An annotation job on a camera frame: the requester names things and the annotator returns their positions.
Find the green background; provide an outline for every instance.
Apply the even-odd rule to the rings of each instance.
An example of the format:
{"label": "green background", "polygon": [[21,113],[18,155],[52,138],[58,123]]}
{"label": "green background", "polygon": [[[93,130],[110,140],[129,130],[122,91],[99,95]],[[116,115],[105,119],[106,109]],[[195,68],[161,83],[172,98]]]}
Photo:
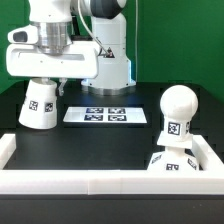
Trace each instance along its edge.
{"label": "green background", "polygon": [[[135,0],[124,15],[135,64]],[[6,71],[7,33],[28,18],[28,0],[0,1],[0,92],[21,80]],[[138,81],[196,83],[224,102],[223,0],[139,0],[138,30]]]}

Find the pawn chess piece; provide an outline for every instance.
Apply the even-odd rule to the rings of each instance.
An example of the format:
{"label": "pawn chess piece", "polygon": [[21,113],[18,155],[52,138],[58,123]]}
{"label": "pawn chess piece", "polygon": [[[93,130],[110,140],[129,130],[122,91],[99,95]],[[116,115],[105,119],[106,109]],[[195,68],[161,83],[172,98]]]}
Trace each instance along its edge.
{"label": "pawn chess piece", "polygon": [[162,95],[160,107],[164,130],[157,145],[165,146],[165,151],[152,155],[148,170],[198,170],[196,158],[185,153],[185,149],[192,149],[193,135],[189,129],[198,108],[197,96],[186,86],[173,86]]}

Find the black tabletop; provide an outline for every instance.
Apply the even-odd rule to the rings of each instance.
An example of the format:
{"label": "black tabletop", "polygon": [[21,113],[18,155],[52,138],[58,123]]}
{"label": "black tabletop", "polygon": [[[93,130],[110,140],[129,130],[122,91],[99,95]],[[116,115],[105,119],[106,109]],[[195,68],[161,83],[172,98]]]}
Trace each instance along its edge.
{"label": "black tabletop", "polygon": [[[79,82],[69,82],[64,96],[57,98],[57,126],[34,130],[18,122],[27,82],[16,83],[0,95],[0,136],[16,133],[17,142],[5,169],[147,169],[152,153],[163,150],[156,145],[163,129],[159,104],[172,85],[138,83],[132,93],[99,96],[82,92]],[[201,86],[186,85],[199,100],[190,132],[202,135],[224,161],[224,104]],[[69,106],[141,107],[147,124],[64,123]],[[223,199],[214,195],[1,195],[0,218],[4,223],[19,215],[27,223],[52,223],[53,217],[54,223],[220,223]]]}

